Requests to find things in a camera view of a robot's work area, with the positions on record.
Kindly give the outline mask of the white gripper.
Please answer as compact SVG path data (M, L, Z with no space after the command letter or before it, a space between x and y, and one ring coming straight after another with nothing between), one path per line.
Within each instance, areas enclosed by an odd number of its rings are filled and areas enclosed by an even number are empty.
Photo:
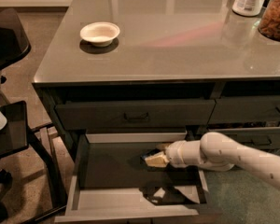
M149 167L165 168L170 163L174 168L186 168L183 157L182 147L186 144L185 141L176 141L173 143L161 143L156 145L156 149L165 150L146 158L146 164Z

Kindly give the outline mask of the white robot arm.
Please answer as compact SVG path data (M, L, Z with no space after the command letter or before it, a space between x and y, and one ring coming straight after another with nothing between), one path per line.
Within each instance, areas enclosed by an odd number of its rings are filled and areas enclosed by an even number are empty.
M280 156L244 146L222 133L206 133L195 141L160 144L157 150L157 153L146 154L144 157L147 166L197 166L225 172L236 165L280 190Z

